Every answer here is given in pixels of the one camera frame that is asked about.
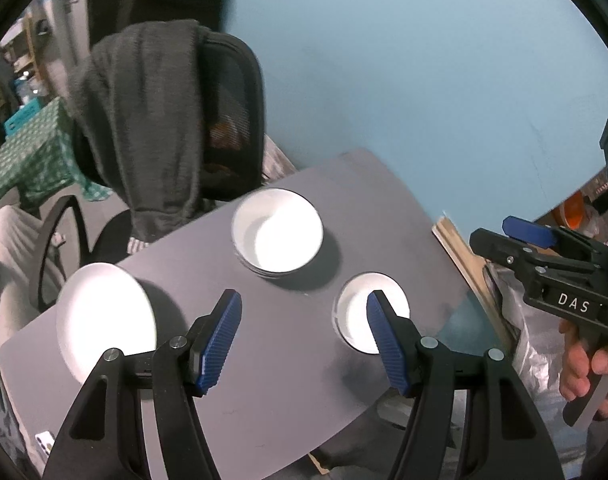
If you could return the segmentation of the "right hand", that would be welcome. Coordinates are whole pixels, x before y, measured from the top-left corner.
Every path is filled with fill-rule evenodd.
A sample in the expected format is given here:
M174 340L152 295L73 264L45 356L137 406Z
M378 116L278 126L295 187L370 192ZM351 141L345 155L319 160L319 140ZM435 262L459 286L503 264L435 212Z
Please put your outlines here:
M608 345L598 349L590 358L581 344L577 327L561 320L559 332L564 336L564 353L560 375L560 393L567 401L589 393L589 373L608 376ZM598 410L601 418L608 418L608 394Z

